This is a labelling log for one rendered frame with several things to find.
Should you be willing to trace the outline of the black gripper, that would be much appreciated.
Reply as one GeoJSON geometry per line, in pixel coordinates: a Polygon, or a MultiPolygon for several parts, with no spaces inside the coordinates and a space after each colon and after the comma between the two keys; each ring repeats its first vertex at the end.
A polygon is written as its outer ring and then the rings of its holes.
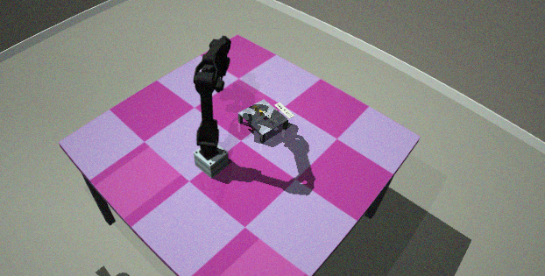
{"type": "Polygon", "coordinates": [[[215,87],[216,92],[220,92],[221,90],[223,91],[223,89],[224,89],[225,82],[223,81],[223,77],[226,76],[229,65],[230,65],[230,58],[227,57],[227,64],[225,66],[223,66],[223,67],[216,66],[217,70],[218,70],[218,73],[219,73],[217,85],[215,87]],[[221,77],[221,79],[220,79],[220,77],[221,77]]]}

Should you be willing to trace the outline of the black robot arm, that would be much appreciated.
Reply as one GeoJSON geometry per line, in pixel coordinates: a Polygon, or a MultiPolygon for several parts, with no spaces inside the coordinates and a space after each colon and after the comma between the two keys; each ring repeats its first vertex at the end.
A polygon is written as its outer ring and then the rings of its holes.
{"type": "Polygon", "coordinates": [[[196,142],[197,146],[200,146],[199,153],[205,160],[219,154],[217,147],[220,132],[218,121],[213,116],[212,93],[217,85],[219,75],[216,66],[223,67],[227,64],[230,44],[231,41],[226,36],[213,39],[209,44],[210,49],[202,56],[201,63],[195,68],[194,85],[200,95],[202,112],[202,121],[196,131],[196,142]]]}

